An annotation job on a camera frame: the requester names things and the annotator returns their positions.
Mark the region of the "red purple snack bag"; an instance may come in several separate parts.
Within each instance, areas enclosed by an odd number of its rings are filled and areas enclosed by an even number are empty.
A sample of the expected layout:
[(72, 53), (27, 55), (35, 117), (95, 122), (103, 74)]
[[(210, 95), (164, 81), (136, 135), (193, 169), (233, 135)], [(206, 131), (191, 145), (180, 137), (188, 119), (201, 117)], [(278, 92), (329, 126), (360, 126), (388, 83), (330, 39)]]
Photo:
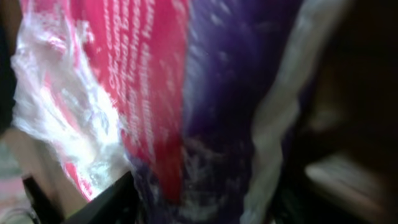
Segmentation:
[(22, 1), (13, 123), (89, 200), (130, 169), (149, 223), (263, 223), (340, 0)]

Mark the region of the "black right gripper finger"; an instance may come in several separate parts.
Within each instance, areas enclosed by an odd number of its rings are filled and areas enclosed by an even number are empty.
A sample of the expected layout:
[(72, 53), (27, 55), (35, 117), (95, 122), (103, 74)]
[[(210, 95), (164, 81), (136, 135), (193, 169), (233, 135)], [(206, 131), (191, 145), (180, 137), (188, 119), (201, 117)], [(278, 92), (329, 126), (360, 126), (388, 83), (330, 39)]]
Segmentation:
[(62, 224), (134, 224), (139, 198), (130, 172)]

